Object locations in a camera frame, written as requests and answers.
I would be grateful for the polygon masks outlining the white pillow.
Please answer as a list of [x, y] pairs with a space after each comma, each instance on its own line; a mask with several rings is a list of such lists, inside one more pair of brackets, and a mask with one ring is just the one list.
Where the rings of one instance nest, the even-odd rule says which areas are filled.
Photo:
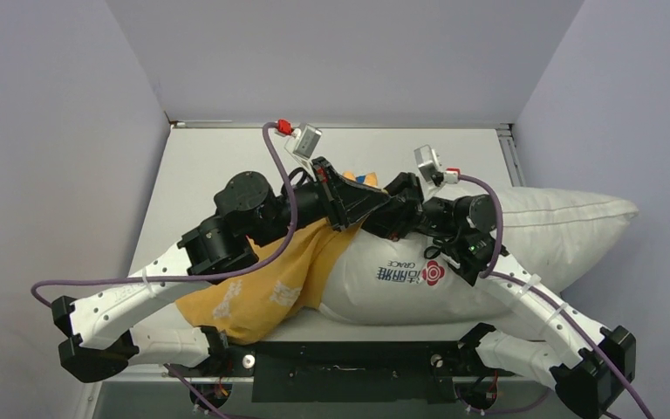
[[[554, 292], [582, 278], [618, 242], [638, 207], [566, 189], [497, 190], [502, 246]], [[495, 240], [467, 225], [396, 242], [356, 233], [327, 279], [318, 310], [359, 325], [403, 326], [490, 319], [505, 306], [479, 289]]]

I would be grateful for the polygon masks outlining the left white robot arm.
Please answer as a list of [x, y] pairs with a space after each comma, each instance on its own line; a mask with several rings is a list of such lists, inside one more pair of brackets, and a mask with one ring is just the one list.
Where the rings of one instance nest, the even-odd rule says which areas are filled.
[[257, 246], [287, 245], [296, 230], [320, 220], [344, 230], [388, 202], [386, 192], [344, 178], [325, 158], [313, 166], [310, 182], [282, 196], [260, 173], [233, 176], [215, 195], [213, 216], [122, 285], [81, 299], [55, 299], [53, 322], [65, 336], [58, 345], [61, 367], [83, 383], [144, 364], [220, 372], [227, 353], [223, 332], [212, 326], [153, 328], [144, 320], [209, 285], [236, 285], [240, 276], [264, 266]]

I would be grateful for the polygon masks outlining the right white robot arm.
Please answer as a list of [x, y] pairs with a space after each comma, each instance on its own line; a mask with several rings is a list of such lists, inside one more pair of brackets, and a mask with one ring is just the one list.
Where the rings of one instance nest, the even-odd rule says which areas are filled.
[[485, 187], [480, 195], [452, 200], [436, 195], [439, 187], [461, 179], [454, 170], [425, 180], [402, 173], [386, 186], [387, 203], [365, 225], [393, 241], [410, 233], [427, 237], [425, 282], [449, 271], [497, 299], [540, 337], [527, 341], [479, 326], [457, 352], [460, 366], [471, 374], [490, 367], [532, 378], [581, 418], [607, 416], [622, 393], [637, 398], [633, 334], [585, 316], [521, 264], [505, 246], [506, 212], [495, 190]]

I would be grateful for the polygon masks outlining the yellow and blue pillowcase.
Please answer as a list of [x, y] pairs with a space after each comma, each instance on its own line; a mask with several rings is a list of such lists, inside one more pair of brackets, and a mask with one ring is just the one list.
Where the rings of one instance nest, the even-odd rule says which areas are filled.
[[326, 221], [295, 232], [276, 260], [175, 301], [191, 326], [213, 326], [241, 345], [262, 340], [303, 308], [317, 309], [340, 256], [361, 224], [335, 231]]

